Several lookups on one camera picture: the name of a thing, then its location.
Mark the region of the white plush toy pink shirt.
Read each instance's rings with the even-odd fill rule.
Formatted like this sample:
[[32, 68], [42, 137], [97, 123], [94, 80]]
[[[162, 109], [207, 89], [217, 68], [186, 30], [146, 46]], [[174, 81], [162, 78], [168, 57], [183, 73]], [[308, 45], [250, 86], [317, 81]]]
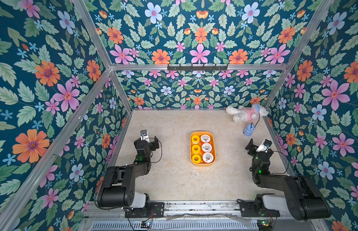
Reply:
[[268, 110], [259, 104], [254, 104], [251, 107], [241, 105], [238, 108], [230, 105], [226, 108], [226, 113], [231, 115], [236, 123], [256, 121], [269, 114]]

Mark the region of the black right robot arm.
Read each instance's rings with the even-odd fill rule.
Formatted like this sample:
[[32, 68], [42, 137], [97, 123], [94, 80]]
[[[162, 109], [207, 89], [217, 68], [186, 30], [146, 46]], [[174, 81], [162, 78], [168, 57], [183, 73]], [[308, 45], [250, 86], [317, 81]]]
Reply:
[[250, 139], [245, 149], [252, 156], [250, 172], [253, 182], [260, 188], [273, 189], [284, 193], [258, 194], [253, 203], [254, 212], [259, 216], [274, 211], [289, 213], [296, 220], [329, 218], [332, 214], [330, 206], [322, 193], [308, 176], [288, 176], [269, 171], [272, 142], [265, 139], [256, 146]]

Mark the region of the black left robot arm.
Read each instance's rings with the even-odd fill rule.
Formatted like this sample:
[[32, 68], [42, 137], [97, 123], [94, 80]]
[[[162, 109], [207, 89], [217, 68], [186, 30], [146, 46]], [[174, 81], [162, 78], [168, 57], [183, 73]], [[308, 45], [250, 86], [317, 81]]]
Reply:
[[149, 206], [149, 195], [135, 190], [136, 178], [149, 174], [152, 152], [160, 147], [160, 142], [157, 137], [142, 136], [134, 142], [134, 146], [137, 155], [132, 164], [107, 168], [95, 196], [98, 208], [141, 209]]

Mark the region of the black wall hook rail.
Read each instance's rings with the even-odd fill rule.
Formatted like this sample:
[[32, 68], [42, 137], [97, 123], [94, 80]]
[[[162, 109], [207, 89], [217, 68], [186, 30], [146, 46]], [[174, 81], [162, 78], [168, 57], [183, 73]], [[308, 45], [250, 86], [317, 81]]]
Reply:
[[220, 64], [176, 64], [176, 65], [168, 65], [166, 67], [168, 71], [225, 71], [228, 69], [228, 65], [220, 65]]

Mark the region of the yellow tape roll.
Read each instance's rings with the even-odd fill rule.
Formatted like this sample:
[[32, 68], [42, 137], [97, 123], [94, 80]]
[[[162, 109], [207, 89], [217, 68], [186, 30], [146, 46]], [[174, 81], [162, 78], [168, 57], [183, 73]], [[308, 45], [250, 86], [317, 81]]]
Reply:
[[198, 143], [200, 143], [200, 141], [201, 141], [201, 138], [198, 135], [191, 136], [191, 143], [192, 144], [198, 144]]
[[201, 153], [202, 149], [201, 146], [198, 144], [195, 144], [191, 147], [191, 153], [193, 155], [199, 155]]
[[202, 163], [202, 158], [199, 154], [195, 154], [192, 156], [192, 162], [195, 164], [201, 164]]

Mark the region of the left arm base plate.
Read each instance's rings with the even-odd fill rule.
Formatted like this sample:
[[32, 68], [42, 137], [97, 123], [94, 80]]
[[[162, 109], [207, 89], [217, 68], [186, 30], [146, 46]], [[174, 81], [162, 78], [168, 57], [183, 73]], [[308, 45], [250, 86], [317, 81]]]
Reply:
[[162, 218], [164, 211], [164, 202], [148, 202], [143, 208], [126, 209], [125, 218]]

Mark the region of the aluminium front rail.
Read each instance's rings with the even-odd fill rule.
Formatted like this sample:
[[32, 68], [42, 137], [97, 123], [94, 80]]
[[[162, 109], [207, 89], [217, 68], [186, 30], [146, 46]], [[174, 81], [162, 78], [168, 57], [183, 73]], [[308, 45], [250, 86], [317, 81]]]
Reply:
[[151, 209], [147, 212], [154, 217], [168, 217], [176, 215], [194, 216], [216, 216], [229, 215], [243, 218], [268, 218], [294, 219], [291, 214], [284, 211], [264, 211], [256, 210], [253, 202], [234, 201], [153, 201]]

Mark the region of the orange white tape roll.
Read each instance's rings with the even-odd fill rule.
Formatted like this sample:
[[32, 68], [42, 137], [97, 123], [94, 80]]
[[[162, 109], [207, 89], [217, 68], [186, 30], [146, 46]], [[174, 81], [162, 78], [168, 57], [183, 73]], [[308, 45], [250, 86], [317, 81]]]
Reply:
[[203, 143], [201, 149], [204, 153], [210, 153], [212, 151], [212, 145], [209, 143]]
[[211, 137], [207, 134], [201, 135], [200, 139], [201, 139], [202, 143], [210, 143], [211, 142]]
[[203, 159], [203, 162], [206, 164], [210, 164], [215, 160], [212, 153], [204, 153], [202, 159]]

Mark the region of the yellow plastic storage box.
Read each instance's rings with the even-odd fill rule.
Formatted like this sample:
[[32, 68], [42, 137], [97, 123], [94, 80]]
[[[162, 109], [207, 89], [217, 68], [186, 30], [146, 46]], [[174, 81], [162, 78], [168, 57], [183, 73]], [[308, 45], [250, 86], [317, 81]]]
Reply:
[[195, 131], [190, 135], [190, 160], [198, 167], [208, 167], [216, 162], [215, 140], [208, 131]]

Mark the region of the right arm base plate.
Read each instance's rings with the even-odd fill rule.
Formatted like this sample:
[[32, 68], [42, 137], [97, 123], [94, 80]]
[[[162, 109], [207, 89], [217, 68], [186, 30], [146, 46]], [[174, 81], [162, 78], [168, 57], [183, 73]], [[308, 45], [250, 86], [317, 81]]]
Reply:
[[237, 199], [237, 203], [240, 207], [240, 212], [244, 218], [277, 218], [280, 217], [278, 210], [267, 209], [264, 205], [263, 196], [273, 195], [273, 193], [257, 194], [254, 201], [245, 201]]

